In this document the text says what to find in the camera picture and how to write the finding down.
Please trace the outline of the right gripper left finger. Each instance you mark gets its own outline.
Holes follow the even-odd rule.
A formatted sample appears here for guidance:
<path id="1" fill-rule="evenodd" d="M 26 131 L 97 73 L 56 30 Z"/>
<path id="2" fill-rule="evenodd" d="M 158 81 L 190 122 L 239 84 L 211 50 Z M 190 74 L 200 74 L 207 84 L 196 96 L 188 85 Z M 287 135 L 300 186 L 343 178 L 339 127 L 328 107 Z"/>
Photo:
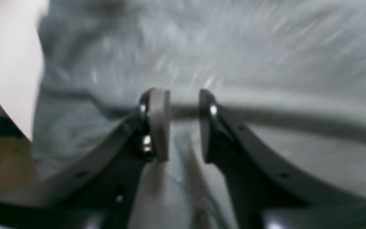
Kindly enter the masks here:
<path id="1" fill-rule="evenodd" d="M 95 149 L 0 197 L 0 229 L 125 229 L 144 167 L 169 159 L 170 92 L 153 88 Z"/>

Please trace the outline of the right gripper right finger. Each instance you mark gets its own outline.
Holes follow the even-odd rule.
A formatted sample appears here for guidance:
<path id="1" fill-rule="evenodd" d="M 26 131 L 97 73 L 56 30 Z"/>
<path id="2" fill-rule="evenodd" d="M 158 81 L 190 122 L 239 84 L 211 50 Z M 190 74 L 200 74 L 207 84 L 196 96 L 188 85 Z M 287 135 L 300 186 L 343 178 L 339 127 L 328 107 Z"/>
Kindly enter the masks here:
<path id="1" fill-rule="evenodd" d="M 199 121 L 203 160 L 223 174 L 241 229 L 366 229 L 366 198 L 286 161 L 206 89 Z"/>

